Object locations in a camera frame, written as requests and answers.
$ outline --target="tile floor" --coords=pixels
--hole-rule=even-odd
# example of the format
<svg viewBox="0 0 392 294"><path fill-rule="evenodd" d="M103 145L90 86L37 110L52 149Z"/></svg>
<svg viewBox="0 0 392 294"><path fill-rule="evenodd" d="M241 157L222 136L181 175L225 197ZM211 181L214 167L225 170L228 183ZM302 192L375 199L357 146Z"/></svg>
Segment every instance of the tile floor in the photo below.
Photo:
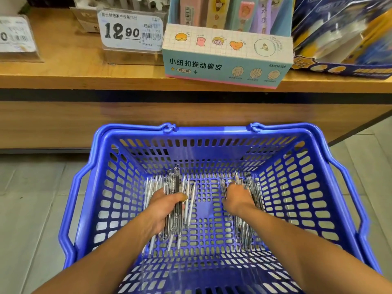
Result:
<svg viewBox="0 0 392 294"><path fill-rule="evenodd" d="M392 118L331 147L348 168L372 221L369 241L384 275L392 281ZM30 294L57 274L64 255L57 234L74 174L87 155L0 156L0 293ZM356 225L359 217L337 180ZM75 238L86 191L83 179L72 221Z"/></svg>

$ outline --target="wooden shelf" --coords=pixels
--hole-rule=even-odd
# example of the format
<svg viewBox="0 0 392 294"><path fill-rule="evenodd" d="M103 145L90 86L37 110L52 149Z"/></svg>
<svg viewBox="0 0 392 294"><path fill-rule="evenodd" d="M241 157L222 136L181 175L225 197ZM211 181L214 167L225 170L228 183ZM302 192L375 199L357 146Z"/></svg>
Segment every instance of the wooden shelf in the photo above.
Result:
<svg viewBox="0 0 392 294"><path fill-rule="evenodd" d="M289 71L276 90L166 78L163 66L109 65L100 36L84 33L68 9L33 8L43 63L0 63L0 88L390 93L392 80Z"/></svg>

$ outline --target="hand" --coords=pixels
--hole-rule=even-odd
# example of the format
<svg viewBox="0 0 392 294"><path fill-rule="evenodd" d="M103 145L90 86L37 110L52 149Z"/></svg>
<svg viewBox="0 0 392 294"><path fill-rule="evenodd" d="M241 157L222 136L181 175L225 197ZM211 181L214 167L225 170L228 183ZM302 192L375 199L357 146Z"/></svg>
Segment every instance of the hand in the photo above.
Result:
<svg viewBox="0 0 392 294"><path fill-rule="evenodd" d="M183 193L165 195L164 189L156 191L144 210L152 220L152 235L158 234L165 227L165 218L174 209L177 202L184 202L187 196Z"/></svg>
<svg viewBox="0 0 392 294"><path fill-rule="evenodd" d="M223 207L233 216L242 218L248 208L256 208L251 194L243 185L230 183L227 188L227 199L223 199Z"/></svg>

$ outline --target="basket handle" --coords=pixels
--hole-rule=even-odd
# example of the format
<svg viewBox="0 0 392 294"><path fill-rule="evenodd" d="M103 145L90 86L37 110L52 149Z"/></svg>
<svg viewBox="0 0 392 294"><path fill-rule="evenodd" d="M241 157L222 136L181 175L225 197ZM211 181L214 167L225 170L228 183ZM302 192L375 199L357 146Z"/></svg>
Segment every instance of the basket handle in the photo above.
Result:
<svg viewBox="0 0 392 294"><path fill-rule="evenodd" d="M147 131L164 131L164 133L170 133L176 131L176 125L170 123L164 123L160 126L144 126L144 125L124 125L124 124L109 124L99 128L92 140L91 151L89 161L76 175L74 176L69 191L69 196L64 211L64 216L61 221L60 231L58 233L58 240L60 246L64 251L66 260L63 269L71 266L76 260L76 249L72 244L68 233L71 227L72 217L75 211L76 200L78 198L79 188L81 179L92 170L97 164L98 152L100 150L100 144L102 136L109 130L112 129L124 129L124 130L147 130Z"/></svg>
<svg viewBox="0 0 392 294"><path fill-rule="evenodd" d="M249 126L247 126L247 129L249 131L252 130L254 132L260 132L262 130L290 129L290 128L299 128L299 127L305 128L313 134L313 136L317 140L317 143L320 146L320 150L324 158L326 159L326 161L334 165L342 174L343 179L347 185L347 189L350 193L351 199L354 203L354 206L361 220L360 227L358 231L356 231L356 237L359 241L361 250L365 253L363 254L363 257L367 261L368 265L370 265L375 271L381 274L380 266L378 265L376 258L373 254L373 251L370 249L366 241L367 236L369 234L370 221L365 211L365 208L362 205L361 199L355 189L354 182L352 181L349 172L345 167L343 167L338 161L336 161L332 157L328 144L326 143L323 132L320 130L320 128L310 123L297 123L297 124L271 125L271 126L265 126L260 123L251 123Z"/></svg>

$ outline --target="blue plastic basket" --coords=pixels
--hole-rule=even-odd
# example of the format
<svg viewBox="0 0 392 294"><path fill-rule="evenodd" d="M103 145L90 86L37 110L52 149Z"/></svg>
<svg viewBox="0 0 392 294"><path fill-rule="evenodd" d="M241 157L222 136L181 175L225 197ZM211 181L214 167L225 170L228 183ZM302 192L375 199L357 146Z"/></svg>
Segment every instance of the blue plastic basket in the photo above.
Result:
<svg viewBox="0 0 392 294"><path fill-rule="evenodd" d="M332 173L337 167L361 219L358 231ZM307 123L247 127L106 125L94 136L88 164L71 186L59 241L64 268L87 255L142 211L146 178L179 164L197 181L189 231L178 255L164 257L156 243L141 254L120 284L123 292L297 293L298 285L272 253L258 245L243 252L222 207L217 174L252 172L261 182L266 211L325 237L380 268L367 243L369 220L347 170L332 158L319 128ZM75 244L68 232L82 177L91 171Z"/></svg>

